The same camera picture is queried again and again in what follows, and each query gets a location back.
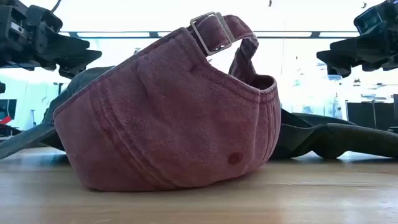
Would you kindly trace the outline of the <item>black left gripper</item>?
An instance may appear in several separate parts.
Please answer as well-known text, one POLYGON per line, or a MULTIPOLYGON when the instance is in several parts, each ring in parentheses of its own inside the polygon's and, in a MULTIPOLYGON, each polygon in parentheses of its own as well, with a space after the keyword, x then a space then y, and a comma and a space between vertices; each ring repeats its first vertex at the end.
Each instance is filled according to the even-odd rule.
POLYGON ((55 70, 54 59, 63 57, 58 72, 73 78, 102 56, 101 51, 86 50, 89 47, 86 40, 56 34, 53 11, 18 0, 1 1, 1 68, 55 70))

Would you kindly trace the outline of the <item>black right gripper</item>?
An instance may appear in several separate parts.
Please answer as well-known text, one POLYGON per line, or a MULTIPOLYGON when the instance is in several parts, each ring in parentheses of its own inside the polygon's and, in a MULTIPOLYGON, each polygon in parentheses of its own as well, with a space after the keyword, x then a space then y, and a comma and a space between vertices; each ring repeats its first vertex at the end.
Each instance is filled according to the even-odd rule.
POLYGON ((326 64, 327 74, 348 77, 358 65, 355 59, 334 51, 356 51, 369 63, 378 63, 384 70, 397 67, 397 1, 385 0, 355 17, 358 37, 330 44, 330 50, 317 52, 326 64))

